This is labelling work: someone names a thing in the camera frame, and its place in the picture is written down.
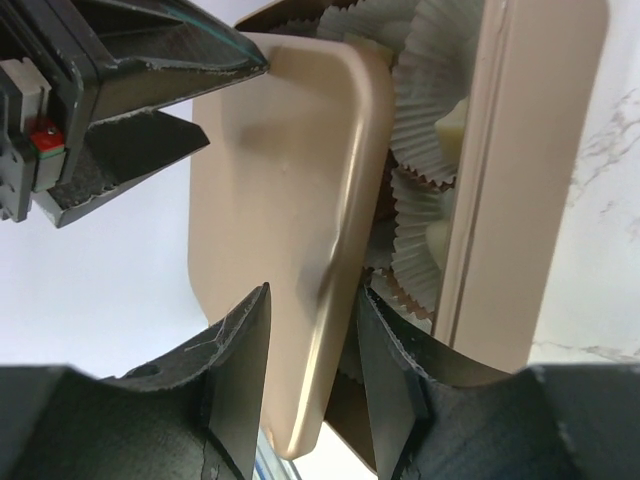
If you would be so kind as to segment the gold box lid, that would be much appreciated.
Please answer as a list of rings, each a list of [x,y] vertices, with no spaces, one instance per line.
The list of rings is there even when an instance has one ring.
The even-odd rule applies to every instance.
[[[255,33],[265,74],[197,98],[209,145],[191,160],[188,271],[207,319],[271,290],[262,427],[310,453],[361,276],[394,121],[370,49]]]

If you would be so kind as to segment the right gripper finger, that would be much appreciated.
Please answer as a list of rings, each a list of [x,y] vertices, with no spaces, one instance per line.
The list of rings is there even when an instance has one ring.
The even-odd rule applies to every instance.
[[[359,350],[382,479],[635,479],[639,367],[474,361],[359,291]]]
[[[126,375],[1,370],[5,479],[248,479],[271,324],[268,285]]]

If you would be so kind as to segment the cream square chocolate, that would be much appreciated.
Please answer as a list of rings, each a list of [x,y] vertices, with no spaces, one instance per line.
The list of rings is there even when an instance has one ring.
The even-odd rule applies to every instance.
[[[343,35],[343,41],[352,46],[366,48],[367,50],[376,53],[387,66],[391,66],[393,63],[394,52],[388,47],[376,42],[375,40],[371,40],[351,33],[345,33]]]
[[[463,98],[434,124],[441,158],[454,171],[457,171],[460,165],[468,107],[469,98]]]

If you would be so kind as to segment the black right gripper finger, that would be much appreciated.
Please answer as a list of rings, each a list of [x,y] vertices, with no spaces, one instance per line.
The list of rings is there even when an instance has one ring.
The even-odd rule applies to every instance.
[[[62,228],[208,145],[200,126],[162,111],[95,124],[71,180],[36,194],[35,202]]]
[[[189,1],[75,1],[73,33],[98,72],[92,117],[188,100],[265,73],[247,37]]]

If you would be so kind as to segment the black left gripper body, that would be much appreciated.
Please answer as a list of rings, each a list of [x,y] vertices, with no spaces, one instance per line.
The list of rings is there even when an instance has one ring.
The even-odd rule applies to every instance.
[[[33,195],[70,181],[100,81],[76,1],[1,4],[1,218],[22,222]]]

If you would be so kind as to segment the cream oval chocolate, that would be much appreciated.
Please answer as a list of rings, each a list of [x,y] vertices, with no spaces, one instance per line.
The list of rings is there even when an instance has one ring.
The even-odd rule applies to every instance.
[[[449,242],[450,220],[439,219],[425,229],[425,240],[431,257],[440,270],[445,266]]]

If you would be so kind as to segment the gold chocolate box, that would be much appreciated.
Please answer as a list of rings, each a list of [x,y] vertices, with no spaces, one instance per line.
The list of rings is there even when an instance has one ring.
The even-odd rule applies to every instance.
[[[338,42],[351,33],[394,52],[395,166],[382,195],[395,235],[362,288],[513,374],[528,367],[608,23],[604,1],[280,1],[240,28]],[[466,97],[454,171],[434,124]],[[440,270],[425,229],[444,218]]]

